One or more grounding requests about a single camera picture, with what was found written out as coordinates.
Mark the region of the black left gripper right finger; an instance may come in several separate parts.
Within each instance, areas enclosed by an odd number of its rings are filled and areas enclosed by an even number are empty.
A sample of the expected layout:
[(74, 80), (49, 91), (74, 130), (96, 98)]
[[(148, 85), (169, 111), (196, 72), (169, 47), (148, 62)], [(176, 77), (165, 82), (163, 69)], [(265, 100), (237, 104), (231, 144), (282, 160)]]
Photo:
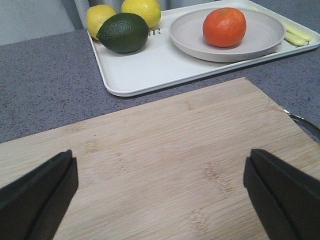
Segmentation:
[(320, 181), (263, 149), (246, 159), (243, 185), (271, 240), (320, 238)]

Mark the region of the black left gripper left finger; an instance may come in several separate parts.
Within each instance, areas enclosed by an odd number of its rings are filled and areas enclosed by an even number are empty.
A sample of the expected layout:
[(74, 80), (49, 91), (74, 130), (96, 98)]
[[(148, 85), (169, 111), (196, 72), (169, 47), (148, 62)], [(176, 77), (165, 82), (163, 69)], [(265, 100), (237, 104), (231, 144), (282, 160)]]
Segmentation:
[(2, 187), (0, 238), (53, 239), (78, 186), (77, 159), (67, 150)]

